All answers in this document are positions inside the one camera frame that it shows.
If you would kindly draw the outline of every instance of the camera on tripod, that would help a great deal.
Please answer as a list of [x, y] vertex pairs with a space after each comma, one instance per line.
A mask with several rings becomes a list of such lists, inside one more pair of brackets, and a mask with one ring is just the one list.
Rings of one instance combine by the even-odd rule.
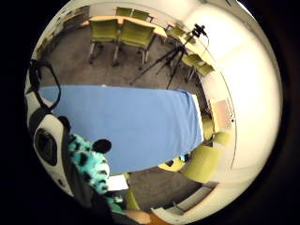
[[192, 34], [193, 34], [194, 36], [196, 36], [197, 38], [198, 38], [201, 34], [204, 34], [205, 36], [207, 36], [206, 33], [205, 33], [205, 31], [204, 31], [204, 28], [205, 28], [204, 25], [199, 26], [198, 24], [195, 23], [195, 28], [192, 30]]

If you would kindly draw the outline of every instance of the light blue tablecloth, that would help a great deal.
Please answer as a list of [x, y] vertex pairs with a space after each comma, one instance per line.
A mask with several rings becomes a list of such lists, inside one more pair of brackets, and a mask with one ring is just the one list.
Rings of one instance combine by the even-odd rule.
[[[61, 88], [53, 113], [66, 116], [71, 132], [91, 143], [112, 142], [106, 154], [112, 173], [155, 167], [203, 141], [195, 104], [186, 91], [99, 85]], [[40, 93], [54, 101], [57, 87], [43, 87]]]

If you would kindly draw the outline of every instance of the chair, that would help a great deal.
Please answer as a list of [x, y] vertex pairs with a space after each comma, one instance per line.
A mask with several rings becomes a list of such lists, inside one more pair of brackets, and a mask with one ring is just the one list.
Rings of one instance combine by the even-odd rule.
[[196, 44], [196, 39], [192, 37], [191, 32], [186, 33], [185, 40], [188, 40], [191, 44]]
[[172, 225], [171, 223], [167, 223], [166, 221], [162, 220], [154, 213], [150, 214], [150, 219], [151, 219], [151, 222], [148, 223], [147, 225]]
[[129, 7], [117, 7], [115, 11], [116, 16], [131, 16], [132, 8]]
[[193, 151], [192, 158], [182, 174], [188, 179], [206, 183], [218, 165], [219, 156], [220, 151], [218, 148], [199, 145]]
[[174, 158], [170, 161], [171, 163], [164, 162], [158, 165], [158, 167], [165, 171], [171, 171], [171, 172], [177, 172], [180, 171], [186, 163], [182, 160], [180, 160], [179, 157]]
[[186, 32], [178, 25], [176, 25], [175, 27], [171, 28], [171, 30], [168, 30], [166, 33], [168, 37], [174, 38], [177, 41], [177, 39], [183, 36]]
[[92, 43], [89, 53], [89, 63], [93, 63], [95, 45], [102, 42], [116, 42], [118, 36], [118, 21], [89, 21], [91, 28]]
[[204, 65], [195, 65], [195, 68], [196, 71], [204, 77], [206, 77], [210, 72], [215, 71], [214, 68], [207, 63]]
[[126, 209], [141, 210], [141, 207], [139, 206], [139, 204], [135, 200], [135, 197], [134, 197], [134, 194], [133, 194], [133, 191], [132, 191], [131, 188], [129, 188], [127, 190], [125, 199], [126, 199], [126, 203], [127, 203]]
[[193, 53], [193, 54], [184, 55], [182, 57], [182, 62], [186, 66], [190, 67], [188, 75], [185, 78], [186, 83], [187, 83], [190, 81], [194, 72], [196, 71], [196, 69], [195, 69], [196, 65], [199, 65], [200, 63], [202, 63], [203, 60], [201, 59], [201, 57], [198, 54]]
[[149, 12], [144, 12], [144, 11], [134, 9], [132, 12], [132, 17], [139, 19], [141, 21], [146, 21], [147, 18], [149, 17]]
[[228, 145], [229, 142], [231, 140], [231, 135], [228, 132], [218, 132], [214, 138], [213, 138], [213, 142], [214, 143], [220, 143], [223, 145]]
[[115, 48], [113, 64], [117, 65], [117, 54], [122, 43], [142, 49], [142, 66], [147, 61], [148, 45], [153, 35], [154, 27], [144, 26], [124, 20], [118, 44]]
[[213, 121], [209, 117], [209, 115], [202, 114], [202, 126], [203, 126], [204, 139], [206, 141], [209, 141], [214, 134]]

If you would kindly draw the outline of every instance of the gray carpet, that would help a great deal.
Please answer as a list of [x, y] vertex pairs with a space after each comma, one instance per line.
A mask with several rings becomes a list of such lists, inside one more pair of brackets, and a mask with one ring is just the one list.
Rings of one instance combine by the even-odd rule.
[[[150, 49], [149, 60], [145, 67], [151, 65], [161, 55], [173, 48], [174, 45], [168, 41], [161, 45], [160, 37], [157, 37]], [[94, 63], [88, 63], [90, 48], [89, 27], [77, 29], [60, 37], [60, 41], [52, 52], [44, 56], [48, 60], [61, 84], [106, 84], [113, 86], [129, 86], [141, 71], [139, 66], [142, 62], [142, 55], [137, 49], [123, 46], [119, 53], [118, 67], [112, 67], [113, 44], [104, 44], [103, 48], [96, 48], [97, 55]], [[170, 68], [165, 67], [158, 75], [155, 75], [161, 64], [157, 65], [143, 77], [134, 83], [136, 87], [165, 88], [170, 79]], [[45, 76], [41, 85], [54, 85], [54, 80]], [[185, 83], [184, 78], [188, 74], [188, 68], [180, 67], [173, 79], [170, 89], [186, 89], [196, 94], [200, 103], [200, 109], [204, 109], [203, 91], [196, 87], [195, 82]], [[150, 207], [171, 206], [172, 201], [179, 203], [196, 189], [199, 183], [190, 181], [177, 172], [167, 172], [160, 168], [134, 172], [130, 177], [130, 186], [136, 196], [137, 202], [145, 211]]]

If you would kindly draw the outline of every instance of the headset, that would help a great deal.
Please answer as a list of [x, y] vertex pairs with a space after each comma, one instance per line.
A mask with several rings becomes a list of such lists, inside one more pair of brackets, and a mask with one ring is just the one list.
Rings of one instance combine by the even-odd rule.
[[[43, 68], [47, 68], [51, 72], [58, 87], [58, 96], [52, 105], [45, 102], [46, 100], [38, 91]], [[25, 93], [25, 103], [27, 106], [27, 126], [32, 144], [39, 161], [55, 184], [66, 194], [74, 196], [69, 185], [69, 174], [66, 170], [66, 162], [69, 161], [68, 152], [63, 151], [68, 149], [70, 127], [65, 116], [61, 117], [63, 119], [60, 120], [60, 117], [57, 118], [52, 113], [61, 97], [60, 84], [53, 67], [48, 62], [32, 59], [28, 70], [30, 87]]]

